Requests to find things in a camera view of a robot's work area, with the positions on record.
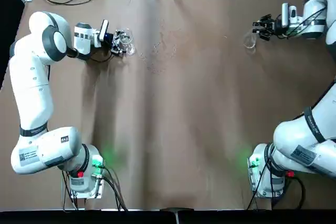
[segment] sticker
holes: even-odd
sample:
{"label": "sticker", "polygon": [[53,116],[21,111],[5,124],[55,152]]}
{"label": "sticker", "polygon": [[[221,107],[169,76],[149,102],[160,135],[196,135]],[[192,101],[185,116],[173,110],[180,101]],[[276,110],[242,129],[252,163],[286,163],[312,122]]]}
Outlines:
{"label": "sticker", "polygon": [[67,141],[69,141],[69,136],[62,136],[61,137],[61,143],[65,143]]}
{"label": "sticker", "polygon": [[31,146],[24,149],[19,149],[20,165],[25,166],[35,162],[39,162],[40,159],[37,156],[37,146]]}
{"label": "sticker", "polygon": [[71,184],[74,186],[83,186],[84,179],[83,178],[71,178]]}
{"label": "sticker", "polygon": [[272,178],[273,185],[281,185],[284,181],[284,178]]}
{"label": "sticker", "polygon": [[297,160],[300,164],[310,165],[316,158],[316,153],[303,148],[301,145],[298,145],[298,147],[296,147],[290,156]]}
{"label": "sticker", "polygon": [[310,166],[308,166],[307,168],[309,168],[310,170],[312,170],[313,172],[319,173],[319,174],[325,174],[325,175],[330,175],[332,172],[317,165],[317,164],[312,164]]}

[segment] label sticker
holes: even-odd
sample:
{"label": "label sticker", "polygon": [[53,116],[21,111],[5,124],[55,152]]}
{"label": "label sticker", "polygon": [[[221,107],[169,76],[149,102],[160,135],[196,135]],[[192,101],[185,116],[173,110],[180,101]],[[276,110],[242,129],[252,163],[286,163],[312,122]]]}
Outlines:
{"label": "label sticker", "polygon": [[300,164],[310,165],[316,158],[316,153],[298,145],[290,156],[296,159]]}
{"label": "label sticker", "polygon": [[24,149],[19,149],[19,158],[21,166],[39,162],[40,159],[37,156],[37,146],[31,146]]}
{"label": "label sticker", "polygon": [[281,185],[284,181],[284,178],[272,178],[273,185]]}
{"label": "label sticker", "polygon": [[69,136],[62,136],[61,137],[61,143],[65,143],[67,141],[69,141]]}
{"label": "label sticker", "polygon": [[83,178],[71,178],[71,184],[74,186],[83,186],[84,179]]}

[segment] glass cup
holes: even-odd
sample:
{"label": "glass cup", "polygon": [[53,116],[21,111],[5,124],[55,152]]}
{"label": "glass cup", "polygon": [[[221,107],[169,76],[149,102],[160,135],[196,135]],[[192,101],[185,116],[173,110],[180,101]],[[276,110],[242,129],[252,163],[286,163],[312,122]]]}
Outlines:
{"label": "glass cup", "polygon": [[124,51],[124,55],[131,56],[135,54],[135,46],[133,42],[133,33],[131,29],[122,29],[120,33],[120,48]]}

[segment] black joint band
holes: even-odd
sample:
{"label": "black joint band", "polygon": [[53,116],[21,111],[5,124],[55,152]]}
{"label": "black joint band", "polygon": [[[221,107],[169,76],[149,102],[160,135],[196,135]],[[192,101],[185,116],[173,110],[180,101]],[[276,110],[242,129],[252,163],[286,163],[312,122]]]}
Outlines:
{"label": "black joint band", "polygon": [[84,147],[84,150],[85,150],[85,159],[84,159],[82,166],[78,170],[72,170],[71,172],[69,172],[72,178],[78,178],[78,173],[85,172],[86,168],[88,168],[89,159],[90,159],[89,148],[86,146],[86,144],[82,144],[82,146]]}
{"label": "black joint band", "polygon": [[21,136],[35,136],[35,135],[44,131],[47,128],[47,123],[48,122],[46,122],[44,125],[42,125],[40,127],[37,127],[35,129],[31,129],[31,130],[24,130],[23,128],[21,128],[21,125],[20,125],[20,135]]}
{"label": "black joint band", "polygon": [[273,175],[275,175],[277,177],[282,177],[283,175],[285,175],[285,171],[283,169],[281,169],[281,167],[278,166],[275,163],[275,161],[272,157],[271,151],[273,151],[274,148],[275,147],[274,147],[273,143],[269,143],[265,147],[264,158],[265,158],[266,166],[267,166],[270,173],[272,173]]}
{"label": "black joint band", "polygon": [[319,143],[325,142],[325,138],[322,136],[322,134],[321,134],[321,132],[320,132],[315,120],[314,120],[311,107],[305,108],[304,114],[305,114],[304,118],[306,119],[308,127],[309,127],[311,133],[316,138],[316,140]]}

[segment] green light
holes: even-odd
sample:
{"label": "green light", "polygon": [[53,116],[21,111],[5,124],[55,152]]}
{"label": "green light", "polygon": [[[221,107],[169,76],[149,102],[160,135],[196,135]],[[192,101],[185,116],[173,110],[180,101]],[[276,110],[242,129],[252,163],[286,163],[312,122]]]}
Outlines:
{"label": "green light", "polygon": [[100,155],[92,156],[92,165],[97,168],[104,168],[104,160]]}

